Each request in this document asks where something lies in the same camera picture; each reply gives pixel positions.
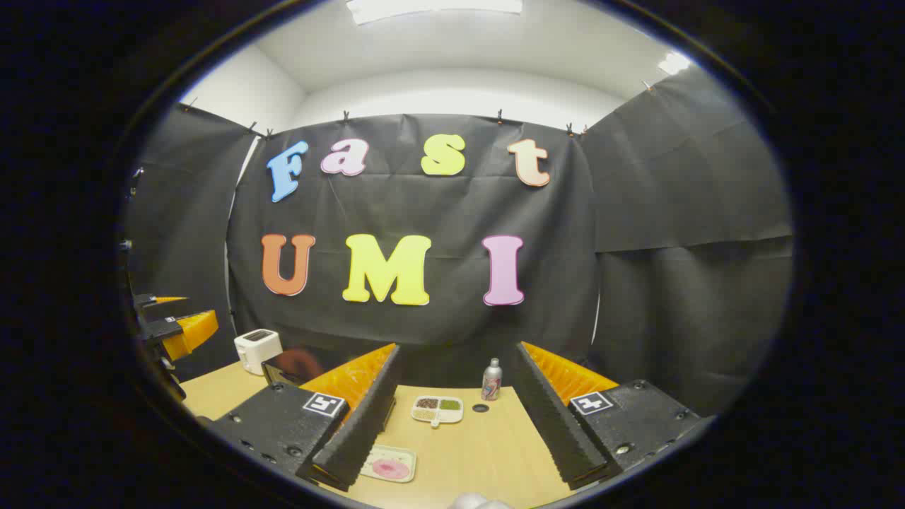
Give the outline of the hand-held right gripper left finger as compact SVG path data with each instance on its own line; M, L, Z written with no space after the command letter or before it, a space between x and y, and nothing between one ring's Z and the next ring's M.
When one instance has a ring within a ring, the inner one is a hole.
M267 386L209 428L269 470L346 491L393 409L401 367L395 344L307 382L267 361Z

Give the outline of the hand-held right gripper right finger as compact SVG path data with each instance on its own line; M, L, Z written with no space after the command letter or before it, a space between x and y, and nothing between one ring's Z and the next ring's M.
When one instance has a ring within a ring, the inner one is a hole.
M636 469L702 427L650 381L619 384L526 341L515 348L512 387L573 490Z

